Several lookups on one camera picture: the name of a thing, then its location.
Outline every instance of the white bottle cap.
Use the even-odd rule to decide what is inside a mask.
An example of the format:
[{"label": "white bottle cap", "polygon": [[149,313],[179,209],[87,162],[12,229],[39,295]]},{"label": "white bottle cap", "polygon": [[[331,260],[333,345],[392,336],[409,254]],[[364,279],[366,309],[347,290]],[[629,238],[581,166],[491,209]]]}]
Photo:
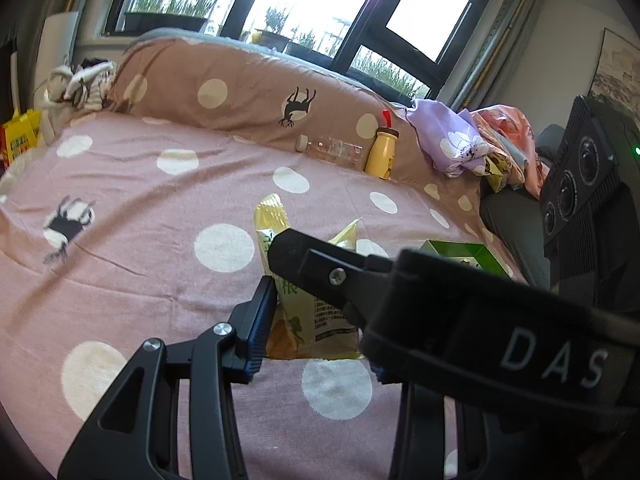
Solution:
[{"label": "white bottle cap", "polygon": [[299,152],[306,152],[309,146],[309,138],[306,135],[300,135],[298,142],[296,142],[296,150]]}]

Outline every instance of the silver bolt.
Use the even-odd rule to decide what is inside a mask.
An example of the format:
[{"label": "silver bolt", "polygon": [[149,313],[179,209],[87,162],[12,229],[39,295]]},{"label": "silver bolt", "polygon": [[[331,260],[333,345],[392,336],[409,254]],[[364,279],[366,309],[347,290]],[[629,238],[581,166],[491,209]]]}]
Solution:
[{"label": "silver bolt", "polygon": [[213,327],[213,333],[217,335],[228,335],[234,328],[229,323],[218,323]]},{"label": "silver bolt", "polygon": [[147,352],[155,352],[160,348],[161,344],[162,343],[160,342],[159,339],[152,337],[151,339],[147,339],[145,342],[142,343],[142,348],[144,348]]},{"label": "silver bolt", "polygon": [[329,272],[329,283],[332,285],[338,286],[344,283],[344,280],[347,279],[347,273],[344,271],[342,267],[336,267],[334,270]]}]

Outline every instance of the orange cloth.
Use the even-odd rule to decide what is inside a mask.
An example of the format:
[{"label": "orange cloth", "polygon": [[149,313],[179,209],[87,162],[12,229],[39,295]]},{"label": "orange cloth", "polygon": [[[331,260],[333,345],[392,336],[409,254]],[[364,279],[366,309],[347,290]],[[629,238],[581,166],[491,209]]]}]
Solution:
[{"label": "orange cloth", "polygon": [[545,183],[549,168],[543,164],[536,153],[536,137],[524,114],[517,108],[494,105],[472,112],[478,120],[482,117],[489,126],[503,137],[509,139],[527,157],[524,169],[524,187],[538,200],[540,190]]}]

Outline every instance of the bedsheet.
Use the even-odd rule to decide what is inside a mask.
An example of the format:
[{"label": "bedsheet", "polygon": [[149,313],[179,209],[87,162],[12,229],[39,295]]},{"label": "bedsheet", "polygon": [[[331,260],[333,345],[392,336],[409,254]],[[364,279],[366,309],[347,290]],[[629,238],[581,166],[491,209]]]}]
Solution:
[{"label": "bedsheet", "polygon": [[[0,400],[51,472],[140,343],[193,338],[251,298],[262,275],[253,212],[272,192],[294,227],[319,238],[361,218],[362,254],[393,258],[434,238],[483,242],[522,280],[482,225],[478,178],[434,170],[402,109],[283,59],[207,48],[136,46],[116,76],[112,112],[71,121],[0,196]],[[306,88],[317,97],[287,126],[286,103],[302,102]],[[367,150],[384,108],[400,131],[396,182],[294,151],[300,133]],[[386,478],[399,394],[364,359],[266,360],[252,384],[234,387],[250,478]],[[189,477],[182,398],[180,472]]]}]

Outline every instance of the red straw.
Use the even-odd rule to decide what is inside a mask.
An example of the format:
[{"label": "red straw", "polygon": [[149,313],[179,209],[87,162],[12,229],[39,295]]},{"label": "red straw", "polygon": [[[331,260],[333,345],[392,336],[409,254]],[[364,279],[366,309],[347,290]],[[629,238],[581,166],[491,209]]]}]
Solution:
[{"label": "red straw", "polygon": [[385,118],[386,127],[391,128],[391,112],[389,110],[382,110],[382,116]]}]

